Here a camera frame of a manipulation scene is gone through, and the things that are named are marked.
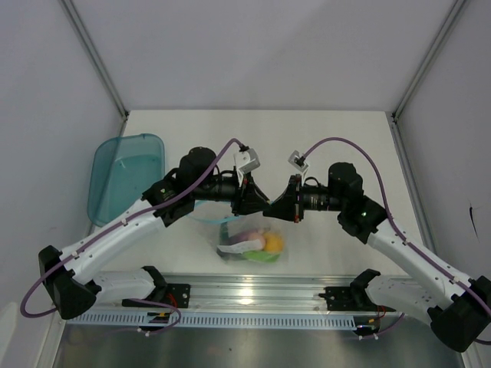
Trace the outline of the pink toy food piece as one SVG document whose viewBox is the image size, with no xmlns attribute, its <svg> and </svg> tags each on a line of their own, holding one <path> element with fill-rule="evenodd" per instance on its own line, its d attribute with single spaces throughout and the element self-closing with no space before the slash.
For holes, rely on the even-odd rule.
<svg viewBox="0 0 491 368">
<path fill-rule="evenodd" d="M 243 243 L 245 251 L 261 251 L 266 245 L 265 237 L 259 233 L 251 234 Z"/>
</svg>

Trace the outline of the yellow toy lemon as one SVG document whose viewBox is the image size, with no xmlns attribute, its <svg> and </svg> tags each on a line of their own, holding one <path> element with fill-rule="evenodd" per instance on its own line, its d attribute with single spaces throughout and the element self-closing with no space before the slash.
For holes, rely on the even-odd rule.
<svg viewBox="0 0 491 368">
<path fill-rule="evenodd" d="M 263 235 L 265 239 L 264 251 L 268 253 L 281 253 L 283 252 L 285 243 L 283 237 L 277 233 L 268 232 Z"/>
</svg>

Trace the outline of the purple toy eggplant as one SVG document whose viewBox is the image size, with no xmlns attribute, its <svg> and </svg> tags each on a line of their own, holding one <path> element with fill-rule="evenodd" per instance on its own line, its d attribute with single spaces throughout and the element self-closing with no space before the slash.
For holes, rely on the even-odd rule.
<svg viewBox="0 0 491 368">
<path fill-rule="evenodd" d="M 234 244 L 237 244 L 237 243 L 240 243 L 240 242 L 245 241 L 253 233 L 259 233 L 259 234 L 262 234 L 263 235 L 264 232 L 265 231 L 263 229 L 260 229 L 260 228 L 256 228 L 256 229 L 252 229 L 252 230 L 247 230 L 247 231 L 240 232 L 240 233 L 237 233 L 237 234 L 234 234 L 234 235 L 230 235 L 229 236 L 229 241 L 230 241 L 230 244 L 231 245 L 234 245 Z"/>
</svg>

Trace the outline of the clear zip top bag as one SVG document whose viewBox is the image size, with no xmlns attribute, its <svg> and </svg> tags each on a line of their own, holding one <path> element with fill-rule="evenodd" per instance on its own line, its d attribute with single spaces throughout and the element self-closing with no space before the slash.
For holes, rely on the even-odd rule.
<svg viewBox="0 0 491 368">
<path fill-rule="evenodd" d="M 226 263 L 268 265 L 285 257 L 286 241 L 280 226 L 260 212 L 234 215 L 229 203 L 201 200 L 187 218 Z"/>
</svg>

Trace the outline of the dark green toy chili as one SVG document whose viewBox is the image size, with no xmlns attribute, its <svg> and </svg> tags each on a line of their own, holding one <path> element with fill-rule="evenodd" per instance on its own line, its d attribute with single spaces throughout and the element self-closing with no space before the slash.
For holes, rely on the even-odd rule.
<svg viewBox="0 0 491 368">
<path fill-rule="evenodd" d="M 221 252 L 225 252 L 225 248 L 229 246 L 229 227 L 227 223 L 222 223 L 219 227 L 219 244 L 217 245 L 217 248 Z"/>
</svg>

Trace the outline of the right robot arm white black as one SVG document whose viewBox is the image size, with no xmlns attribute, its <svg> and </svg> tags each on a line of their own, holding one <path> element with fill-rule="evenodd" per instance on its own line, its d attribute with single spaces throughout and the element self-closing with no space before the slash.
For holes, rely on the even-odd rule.
<svg viewBox="0 0 491 368">
<path fill-rule="evenodd" d="M 379 304 L 424 324 L 450 349 L 463 353 L 490 324 L 490 280 L 457 270 L 411 241 L 388 211 L 364 194 L 363 179 L 350 163 L 328 169 L 326 186 L 308 186 L 291 176 L 264 216 L 299 223 L 306 211 L 337 212 L 350 236 L 388 257 L 414 280 L 405 285 L 366 271 L 354 280 L 351 303 L 359 309 Z"/>
</svg>

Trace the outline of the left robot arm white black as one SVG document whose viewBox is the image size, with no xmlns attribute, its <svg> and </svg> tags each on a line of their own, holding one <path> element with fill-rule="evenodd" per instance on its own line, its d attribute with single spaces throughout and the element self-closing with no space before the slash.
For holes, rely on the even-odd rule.
<svg viewBox="0 0 491 368">
<path fill-rule="evenodd" d="M 191 149 L 178 167 L 99 231 L 62 250 L 49 245 L 39 252 L 42 284 L 62 319 L 78 317 L 99 303 L 156 307 L 165 302 L 168 284 L 154 266 L 136 271 L 102 269 L 139 240 L 190 214 L 196 202 L 228 202 L 235 216 L 269 207 L 268 198 L 252 178 L 252 171 L 260 165 L 255 150 L 242 146 L 229 172 L 214 171 L 218 160 L 219 155 L 208 148 Z"/>
</svg>

